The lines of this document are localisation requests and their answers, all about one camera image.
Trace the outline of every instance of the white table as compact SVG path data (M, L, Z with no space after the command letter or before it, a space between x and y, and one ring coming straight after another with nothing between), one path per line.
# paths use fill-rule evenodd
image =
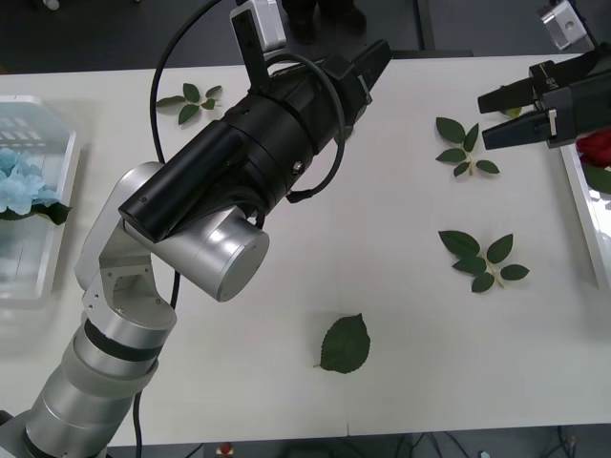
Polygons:
M146 444L611 422L611 301L596 287L558 151L486 153L494 179L452 177L434 119L471 127L476 98L544 57L392 62L348 142L340 173L318 198L283 202L268 218L272 245L255 279L220 305L185 282L179 324L145 390ZM7 75L0 94L32 94L82 125L87 142L55 279L37 314L0 313L0 406L29 408L58 364L82 310L72 269L115 182L155 157L148 122L152 72ZM245 95L242 67L170 70L159 96L183 82L222 84L223 109ZM206 120L179 128L161 115L174 154ZM333 146L298 188L327 171ZM437 231L483 245L514 233L510 260L531 269L477 296L451 269ZM171 270L156 264L169 297ZM372 348L342 376L313 366L328 327L362 312ZM134 442L127 420L113 444Z

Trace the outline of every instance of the leaf stem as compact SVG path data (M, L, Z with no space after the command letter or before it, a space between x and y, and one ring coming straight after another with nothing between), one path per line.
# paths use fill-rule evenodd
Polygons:
M505 289L505 284L503 283L501 277L498 275L498 272L496 272L493 268L493 265L490 264L490 262L486 258L484 258L484 260L486 261L486 266L490 270L490 273L493 274L493 277L495 277L496 283L498 283L498 286L500 286L500 289Z
M471 157L471 154L467 152L467 150L465 150L464 146L460 147L462 149L462 151L464 151L465 156L467 157L467 160L469 161L469 175L472 176L474 174L474 160Z

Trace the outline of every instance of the black cable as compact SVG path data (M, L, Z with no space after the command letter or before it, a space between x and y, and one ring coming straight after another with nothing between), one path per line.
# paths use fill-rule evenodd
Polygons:
M149 115L151 117L151 130L153 131L153 142L155 143L155 151L157 152L158 161L165 164L165 158L161 150L161 142L159 140L159 130L157 125L157 110L155 104L157 103L157 92L159 89L159 81L161 80L161 73L165 68L165 64L168 62L170 54L179 43L180 39L191 29L198 20L204 16L212 7L219 4L221 0L209 0L205 5L196 10L193 15L185 22L179 31L177 31L168 46L165 47L157 67L155 68L155 74L153 75L153 84L151 85L151 95L149 97Z
M401 453L401 446L405 442L405 439L406 439L407 436L408 436L407 434L404 434L403 436L401 436L401 439L399 439L399 443L397 444L397 448L394 450L394 458L399 458L399 455ZM414 449L416 447L418 447L418 444L420 444L420 441L422 441L422 438L424 436L425 436L424 434L420 434L420 437L415 442L415 444L408 444L408 447L410 448L410 458L413 456Z
M267 59L265 63L267 64L267 67L269 67L273 64L277 64L278 62L287 60L299 62L300 64L304 65L311 72L313 72L319 79L319 81L323 84L328 96L333 102L333 108L335 111L335 116L337 118L337 126L339 129L337 135L337 153L335 154L335 160L333 161L331 170L329 170L325 179L323 179L323 181L321 181L318 186L303 191L291 191L290 194L286 196L286 199L290 203L296 203L300 200L304 200L305 198L311 198L313 196L316 196L329 185L329 183L337 174L337 171L339 170L340 165L342 164L342 158L344 157L344 150L346 148L346 120L344 117L344 109L342 108L342 102L340 101L340 97L337 94L337 91L335 91L335 88L333 87L333 83L331 83L331 80L328 79L328 76L325 74L325 72L323 72L320 67L318 67L314 62L300 55L287 52L282 54L276 54L273 57Z
M142 428L140 426L140 399L142 392L140 391L134 398L134 408L132 416L134 419L134 431L136 433L136 458L142 458Z
M420 434L420 437L418 438L418 440L416 441L416 443L412 446L410 445L410 458L413 456L413 451L416 449L416 447L418 447L418 445L420 444L420 442L422 442L422 439L424 439L424 436L426 436L425 433Z
M469 453L467 453L467 450L465 450L465 448L463 448L460 443L458 442L458 439L456 439L452 434L450 434L450 432L444 432L444 434L446 436L448 436L452 442L454 442L454 444L460 449L460 452L463 454L463 456L465 458L470 458Z
M427 437L429 438L429 440L431 441L431 445L432 447L435 449L435 451L437 452L437 457L438 458L443 458L443 454L441 453L441 447L439 446L439 443L437 442L437 438L435 437L435 435L432 432L429 432L427 434Z
M566 441L564 440L564 437L562 436L562 427L557 427L556 432L558 434L558 440L560 441L560 446L562 447L562 451L564 451L564 455L566 456L566 458L571 458L571 452L569 451L569 448L566 445Z
M558 450L560 450L562 448L562 446L558 445L555 446L554 448L552 448L550 451L548 451L547 453L543 453L541 454L540 458L550 458L550 456L552 456L554 453L556 453Z
M191 453L189 453L187 456L185 456L184 458L191 458L193 455L195 455L198 451L201 450L201 448L203 447L203 444L199 444L198 447L193 450Z
M352 452L358 456L359 458L367 458L365 456L365 453L363 453L357 446L355 446L354 444L352 444L350 441L346 440L346 439L342 439L342 438L338 438L337 439L340 443L342 443L344 446L348 447L350 450L352 450Z
M405 438L407 436L408 436L407 434L404 434L401 436L401 439L399 439L397 448L394 450L394 458L399 458L399 453L401 453L401 446L403 445L403 442L405 441Z

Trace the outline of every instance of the artificial leaf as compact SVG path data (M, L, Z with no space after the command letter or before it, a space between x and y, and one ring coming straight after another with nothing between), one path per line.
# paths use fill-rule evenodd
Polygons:
M503 280L516 281L522 280L528 275L529 272L530 270L528 270L523 265L511 264L506 267L503 267L500 270L500 276L503 278Z
M458 177L458 176L464 174L465 172L467 172L468 168L469 168L469 162L463 162L462 164L458 164L454 168L454 176Z
M496 164L494 164L493 162L491 162L490 160L479 160L475 166L481 170L482 172L486 172L487 174L499 174L500 170L498 170L498 167L496 167Z
M473 283L471 283L471 292L472 293L483 293L484 291L488 291L495 284L495 277L488 272L484 272L481 275L475 277Z
M184 83L182 85L182 92L187 101L191 103L198 103L200 101L200 90L195 85Z
M490 248L488 248L488 253L486 253L486 258L488 258L492 264L498 264L509 256L513 247L514 235L509 234L490 245Z
M467 153L470 153L471 151L474 150L475 143L477 142L478 137L479 137L479 124L475 124L471 128L469 133L467 134L467 137L465 138L465 141L462 145Z
M595 191L611 194L611 172L593 165L581 164L585 180Z
M465 152L462 151L460 148L452 148L450 150L444 151L441 155L436 157L435 160L438 160L439 162L457 163L462 162L466 158L467 155L465 155Z
M171 107L172 105L178 105L179 103L184 103L184 97L182 95L175 95L173 97L166 97L158 100L155 104L157 108L163 107Z
M511 119L516 119L522 114L522 107L510 108L509 110L505 110L503 114L510 117Z
M182 110L180 110L180 114L179 114L179 125L181 126L182 124L187 122L189 119L195 116L195 114L199 110L200 110L199 105L185 105L184 107L182 107Z
M214 98L209 98L201 104L201 107L204 110L214 110L214 106L216 105L216 103L217 101Z
M479 254L479 243L469 234L459 231L441 231L439 237L448 251L459 258L470 258Z
M479 256L471 256L460 260L453 268L466 274L479 275L486 272L486 261Z
M12 210L7 210L3 213L0 213L0 220L18 221L20 219L25 219L38 215L39 217L49 219L53 224L59 226L66 222L66 219L68 219L68 214L71 210L71 207L62 205L59 202L56 202L48 207L43 204L36 204L32 206L32 209L27 215L17 215Z
M465 141L465 129L453 119L438 117L436 125L437 132L451 143L462 143Z
M219 92L221 89L222 86L215 86L214 88L210 88L208 91L206 91L206 98L210 98L211 96Z
M362 314L340 318L325 335L320 367L342 374L353 372L367 360L370 342Z

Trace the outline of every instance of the plastic container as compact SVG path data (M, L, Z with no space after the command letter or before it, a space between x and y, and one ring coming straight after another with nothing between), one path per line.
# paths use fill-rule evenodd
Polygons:
M599 289L611 292L611 195L588 186L577 147L560 148Z
M0 96L0 148L28 152L68 205L80 155L77 134L42 100ZM39 309L51 295L64 226L41 217L0 220L0 309Z

